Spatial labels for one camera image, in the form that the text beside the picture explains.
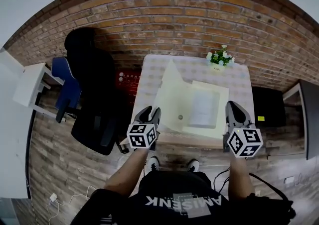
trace shoe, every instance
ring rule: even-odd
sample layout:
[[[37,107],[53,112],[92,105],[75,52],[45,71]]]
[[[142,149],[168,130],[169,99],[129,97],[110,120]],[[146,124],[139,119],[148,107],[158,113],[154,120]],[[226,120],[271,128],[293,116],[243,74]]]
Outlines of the shoe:
[[[158,171],[160,168],[159,159],[156,156],[153,156],[148,161],[148,168],[152,171]]]
[[[199,169],[199,161],[197,159],[192,159],[188,164],[188,172],[197,172]]]

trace wall outlet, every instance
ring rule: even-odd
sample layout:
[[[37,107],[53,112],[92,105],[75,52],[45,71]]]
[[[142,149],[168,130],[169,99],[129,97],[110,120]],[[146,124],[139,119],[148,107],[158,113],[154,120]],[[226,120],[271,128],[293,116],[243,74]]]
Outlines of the wall outlet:
[[[293,183],[295,181],[295,177],[291,176],[291,177],[287,177],[284,179],[284,183],[285,184],[289,184],[289,183]]]
[[[51,200],[52,202],[54,202],[54,201],[56,201],[57,198],[58,198],[58,196],[57,196],[55,193],[53,193],[53,194],[51,195],[51,197],[50,197],[50,200]]]

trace brick wall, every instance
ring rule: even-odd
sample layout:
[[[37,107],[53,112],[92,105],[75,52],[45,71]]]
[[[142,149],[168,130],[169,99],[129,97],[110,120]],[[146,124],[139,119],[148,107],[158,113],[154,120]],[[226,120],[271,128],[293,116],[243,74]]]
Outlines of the brick wall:
[[[319,84],[319,25],[288,0],[56,0],[5,48],[23,65],[51,65],[65,55],[66,35],[83,26],[96,28],[96,45],[119,68],[140,67],[149,53],[205,57],[227,44],[255,86]]]

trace white box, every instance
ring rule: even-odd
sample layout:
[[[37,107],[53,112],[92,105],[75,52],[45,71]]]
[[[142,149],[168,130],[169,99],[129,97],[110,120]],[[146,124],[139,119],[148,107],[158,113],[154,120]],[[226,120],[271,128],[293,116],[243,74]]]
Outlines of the white box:
[[[263,140],[258,128],[234,128],[227,143],[237,158],[254,157]]]
[[[149,148],[157,138],[154,124],[130,124],[127,131],[131,148]]]

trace flower vase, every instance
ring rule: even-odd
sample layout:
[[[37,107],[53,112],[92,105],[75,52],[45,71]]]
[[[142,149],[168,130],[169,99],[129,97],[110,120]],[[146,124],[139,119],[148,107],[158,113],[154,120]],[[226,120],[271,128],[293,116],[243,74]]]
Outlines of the flower vase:
[[[225,70],[224,66],[218,65],[216,63],[209,63],[209,67],[212,71],[223,72]]]

